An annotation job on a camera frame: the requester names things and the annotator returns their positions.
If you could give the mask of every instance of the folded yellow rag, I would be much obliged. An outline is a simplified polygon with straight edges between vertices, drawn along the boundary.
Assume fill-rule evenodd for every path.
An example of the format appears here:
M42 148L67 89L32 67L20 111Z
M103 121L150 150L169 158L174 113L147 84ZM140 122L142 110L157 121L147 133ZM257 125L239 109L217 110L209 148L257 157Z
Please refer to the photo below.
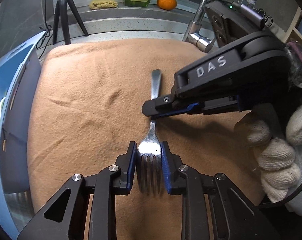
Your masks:
M115 0L92 0L89 4L89 8L92 10L115 7L118 7L118 3Z

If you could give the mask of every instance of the orange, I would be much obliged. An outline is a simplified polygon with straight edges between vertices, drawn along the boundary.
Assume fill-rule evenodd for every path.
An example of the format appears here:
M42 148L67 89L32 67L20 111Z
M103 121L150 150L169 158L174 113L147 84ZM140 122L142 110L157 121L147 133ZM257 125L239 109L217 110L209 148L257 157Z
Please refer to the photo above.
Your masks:
M172 10L177 6L176 0L156 0L156 4L164 10Z

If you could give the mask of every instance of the black mini tripod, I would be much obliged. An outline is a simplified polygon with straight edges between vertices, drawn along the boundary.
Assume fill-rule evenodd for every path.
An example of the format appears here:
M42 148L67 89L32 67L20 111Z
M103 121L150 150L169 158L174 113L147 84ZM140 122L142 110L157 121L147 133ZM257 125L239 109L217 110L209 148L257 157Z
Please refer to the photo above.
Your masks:
M83 31L84 35L89 36L89 34L83 24L81 16L75 7L73 0L57 0L56 7L55 7L54 23L53 23L53 41L52 41L53 44L56 44L57 29L59 27L60 15L61 15L61 26L62 26L62 31L63 31L64 43L65 43L65 45L71 44L67 4L70 6L70 9L71 9L76 21L80 25L80 28Z

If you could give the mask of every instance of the white lettering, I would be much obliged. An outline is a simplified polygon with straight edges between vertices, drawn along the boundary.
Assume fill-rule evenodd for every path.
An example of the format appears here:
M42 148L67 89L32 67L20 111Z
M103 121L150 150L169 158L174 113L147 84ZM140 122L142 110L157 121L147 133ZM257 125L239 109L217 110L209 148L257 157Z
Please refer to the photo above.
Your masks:
M223 57L224 56L221 56L221 57L218 58L218 63L221 63L219 65L219 67L222 67L222 66L224 66L227 63L227 61L225 59L223 59Z
M198 77L204 74L204 69L202 67L197 68L196 72L198 73Z
M212 64L212 62L209 62L209 66L208 66L208 73L210 72L210 70L215 70L216 67Z

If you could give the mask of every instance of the gloved hand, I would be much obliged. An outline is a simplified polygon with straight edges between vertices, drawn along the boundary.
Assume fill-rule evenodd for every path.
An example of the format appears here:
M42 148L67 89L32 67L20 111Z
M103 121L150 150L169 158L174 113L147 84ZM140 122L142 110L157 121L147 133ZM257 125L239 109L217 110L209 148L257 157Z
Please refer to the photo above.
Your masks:
M267 124L259 109L253 109L235 125L234 131L242 143L251 148L256 160L253 169L260 170L264 191L274 203L283 200L302 183L302 106L287 124L286 140L274 135L269 125L271 119L274 116ZM302 192L286 206L302 216Z

